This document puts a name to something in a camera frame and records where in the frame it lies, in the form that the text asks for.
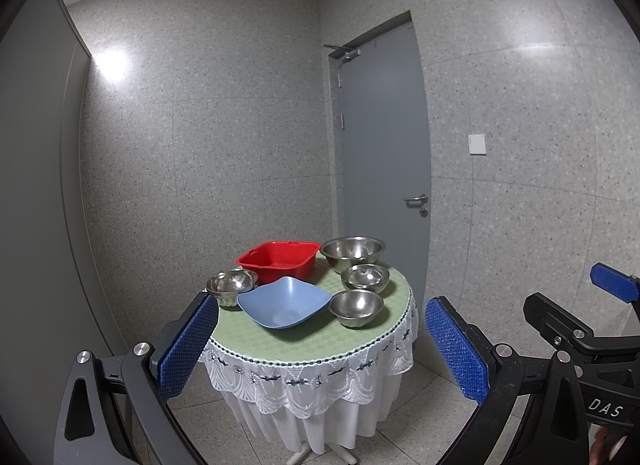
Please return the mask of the person's hand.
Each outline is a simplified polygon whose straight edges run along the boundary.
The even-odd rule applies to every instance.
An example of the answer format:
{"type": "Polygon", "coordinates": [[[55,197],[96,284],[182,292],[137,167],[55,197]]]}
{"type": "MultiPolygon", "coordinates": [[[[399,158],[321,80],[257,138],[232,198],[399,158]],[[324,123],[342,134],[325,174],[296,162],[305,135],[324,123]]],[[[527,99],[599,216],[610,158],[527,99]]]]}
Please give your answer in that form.
{"type": "Polygon", "coordinates": [[[593,437],[593,443],[589,452],[589,464],[601,465],[610,463],[616,454],[623,448],[627,439],[619,431],[610,427],[599,427],[593,437]]]}

